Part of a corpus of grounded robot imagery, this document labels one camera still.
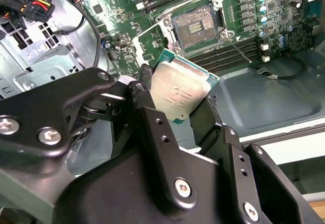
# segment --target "yellow wire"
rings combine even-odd
[[[38,2],[41,2],[41,3],[43,3],[43,4],[47,5],[47,6],[51,5],[51,4],[47,3],[47,2],[45,2],[44,0],[38,0]]]

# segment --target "black mounting arm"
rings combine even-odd
[[[215,96],[190,116],[202,153],[180,150],[155,109],[151,76],[143,66],[138,81],[114,82],[92,68],[0,102],[2,150],[34,157],[39,174],[58,167],[52,161],[69,150],[74,132],[112,121],[116,157],[65,189],[54,224],[322,223],[264,150],[243,148],[222,124]]]

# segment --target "red wire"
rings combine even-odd
[[[33,2],[33,4],[43,7],[45,9],[45,11],[48,10],[47,7],[45,5],[43,5],[42,3],[40,3],[40,2]]]

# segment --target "motherboard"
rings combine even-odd
[[[80,0],[121,75],[165,48],[216,75],[312,46],[319,13],[302,0]]]

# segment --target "gray metal surface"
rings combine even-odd
[[[299,57],[308,63],[308,71],[294,80],[272,80],[250,68],[223,75],[213,89],[222,121],[245,137],[324,118],[325,59],[312,51]],[[265,67],[283,76],[299,69],[286,58]]]

